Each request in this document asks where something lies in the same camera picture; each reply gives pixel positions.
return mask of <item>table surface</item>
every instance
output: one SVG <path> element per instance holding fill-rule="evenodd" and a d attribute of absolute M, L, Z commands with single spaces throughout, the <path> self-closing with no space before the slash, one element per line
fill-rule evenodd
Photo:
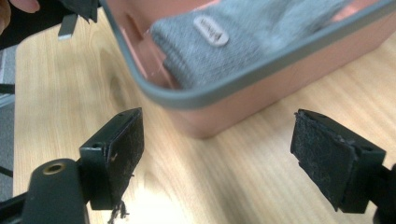
<path fill-rule="evenodd" d="M 107 20 L 79 20 L 17 51 L 14 195 L 51 160 L 77 160 L 78 148 L 117 113 L 143 107 L 145 153 L 124 194 L 127 223 L 372 223 L 334 212 L 290 154 L 298 108 L 335 119 L 396 162 L 396 34 L 379 49 L 268 106 L 217 136 L 192 139 L 136 86 Z M 106 223 L 109 211 L 89 211 Z"/>

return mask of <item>fabric label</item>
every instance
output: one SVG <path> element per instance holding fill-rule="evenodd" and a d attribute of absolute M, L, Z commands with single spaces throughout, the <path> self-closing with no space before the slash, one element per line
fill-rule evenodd
<path fill-rule="evenodd" d="M 211 46 L 224 46 L 230 39 L 227 33 L 208 16 L 199 16 L 195 18 L 194 27 Z"/>

